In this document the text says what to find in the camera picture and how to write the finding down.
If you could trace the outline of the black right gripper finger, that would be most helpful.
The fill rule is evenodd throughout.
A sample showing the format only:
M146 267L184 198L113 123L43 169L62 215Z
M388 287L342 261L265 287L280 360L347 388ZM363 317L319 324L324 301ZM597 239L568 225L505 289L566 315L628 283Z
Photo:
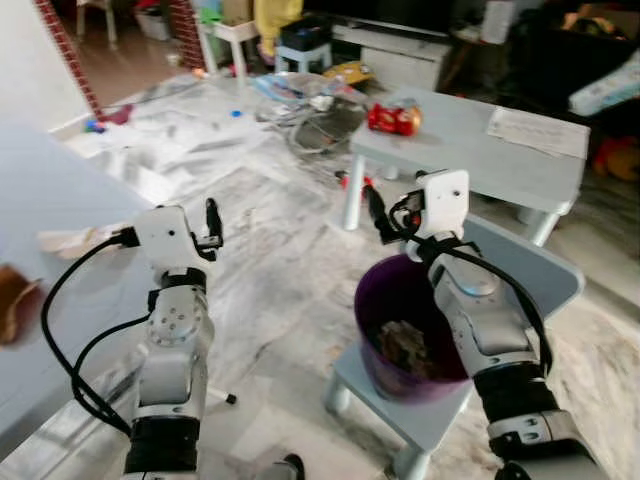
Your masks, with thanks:
M367 201L367 211L372 220L372 224L376 230L378 230L379 241L383 244L390 244L396 242L396 228L390 224L390 219L387 215L387 206L383 197L376 191L375 187L364 186L362 187L362 195Z

